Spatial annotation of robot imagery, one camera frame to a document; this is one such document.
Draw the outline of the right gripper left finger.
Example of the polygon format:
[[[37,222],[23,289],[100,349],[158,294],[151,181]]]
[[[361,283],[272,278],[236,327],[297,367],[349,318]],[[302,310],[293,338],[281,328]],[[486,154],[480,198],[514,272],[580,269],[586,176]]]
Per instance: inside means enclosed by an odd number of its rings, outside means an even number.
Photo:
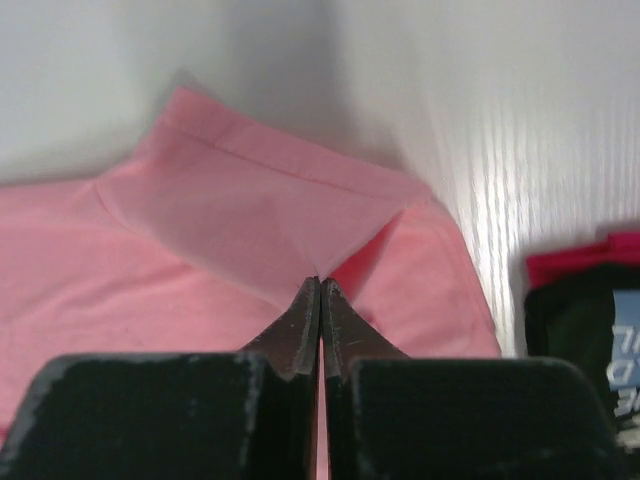
[[[228,353],[65,355],[34,377],[5,479],[312,479],[320,282]]]

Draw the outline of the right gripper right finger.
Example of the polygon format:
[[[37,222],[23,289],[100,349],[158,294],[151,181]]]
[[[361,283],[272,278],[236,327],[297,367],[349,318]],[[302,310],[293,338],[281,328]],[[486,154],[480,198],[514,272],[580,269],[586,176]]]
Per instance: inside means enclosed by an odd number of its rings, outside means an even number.
[[[321,285],[333,479],[625,479],[587,378],[562,360],[411,358]]]

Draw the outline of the pink t-shirt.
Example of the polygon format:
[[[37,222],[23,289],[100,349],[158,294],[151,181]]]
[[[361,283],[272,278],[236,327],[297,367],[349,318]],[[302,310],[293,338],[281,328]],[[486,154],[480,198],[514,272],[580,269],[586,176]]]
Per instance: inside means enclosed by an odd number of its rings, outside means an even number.
[[[501,351],[465,242],[422,182],[175,91],[124,164],[1,191],[1,449],[65,355],[228,353],[320,282],[407,356]]]

